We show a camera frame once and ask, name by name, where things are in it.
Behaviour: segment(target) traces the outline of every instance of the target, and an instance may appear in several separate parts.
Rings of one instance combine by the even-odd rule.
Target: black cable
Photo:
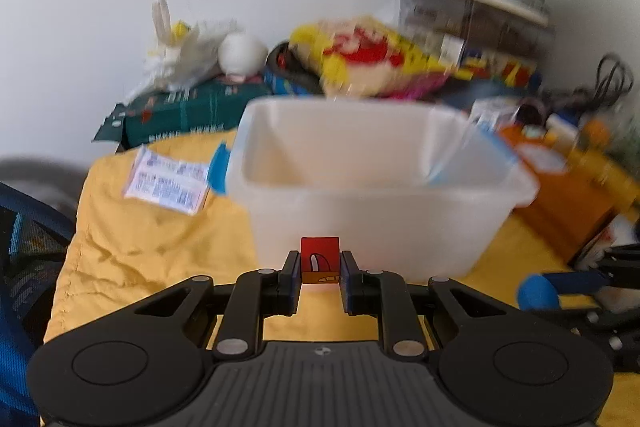
[[[608,74],[602,74],[605,64],[611,62]],[[602,57],[596,72],[596,87],[593,93],[593,104],[611,106],[622,95],[634,87],[634,75],[629,65],[615,53],[607,53]]]

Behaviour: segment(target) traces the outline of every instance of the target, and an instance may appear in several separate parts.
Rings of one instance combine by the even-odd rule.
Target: yellow blanket
[[[151,148],[174,158],[206,162],[221,140],[231,142],[233,136],[183,136]],[[248,216],[229,199],[210,193],[193,217],[125,200],[122,190],[135,155],[131,151],[102,158],[89,172],[78,208],[78,232],[58,279],[46,341],[190,276],[208,274],[224,284],[257,268]],[[546,245],[510,217],[462,282],[515,304],[516,288],[527,275],[561,269]],[[267,339],[358,340],[376,338],[377,330],[371,317],[342,313],[335,287],[303,290],[298,314],[267,319],[264,335]],[[626,427],[639,416],[640,377],[616,375],[600,424]]]

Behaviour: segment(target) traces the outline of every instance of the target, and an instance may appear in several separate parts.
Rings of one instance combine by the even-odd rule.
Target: plastic packaging
[[[320,77],[327,96],[403,90],[421,75],[454,71],[372,17],[319,21],[295,29],[289,48]]]
[[[461,39],[460,71],[518,87],[534,79],[554,41],[551,28],[475,0],[401,0],[399,32],[441,61]]]
[[[365,269],[460,276],[538,187],[497,138],[455,110],[377,101],[250,103],[226,172],[261,266],[302,237],[340,238]]]
[[[471,106],[469,121],[491,132],[502,129],[515,122],[520,108],[519,101],[520,99],[512,96],[476,100]]]
[[[166,0],[151,7],[156,47],[145,61],[146,79],[124,100],[131,102],[150,90],[180,91],[212,77],[218,63],[218,47],[227,34],[237,31],[235,20],[171,24]]]

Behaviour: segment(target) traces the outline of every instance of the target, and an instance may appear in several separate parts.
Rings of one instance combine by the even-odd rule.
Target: white plastic bin
[[[337,235],[361,268],[412,282],[465,274],[538,191],[458,111],[275,97],[247,106],[225,182],[249,211],[261,266],[282,267],[301,237]]]

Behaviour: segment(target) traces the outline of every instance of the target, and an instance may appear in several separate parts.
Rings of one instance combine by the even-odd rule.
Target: orange box
[[[516,208],[514,213],[538,232],[563,261],[570,263],[578,251],[616,215],[613,198],[569,164],[564,172],[546,172],[537,168],[518,151],[518,146],[529,143],[551,149],[542,139],[524,137],[521,127],[507,127],[500,131],[500,135],[540,182],[540,191],[533,203],[526,208]]]

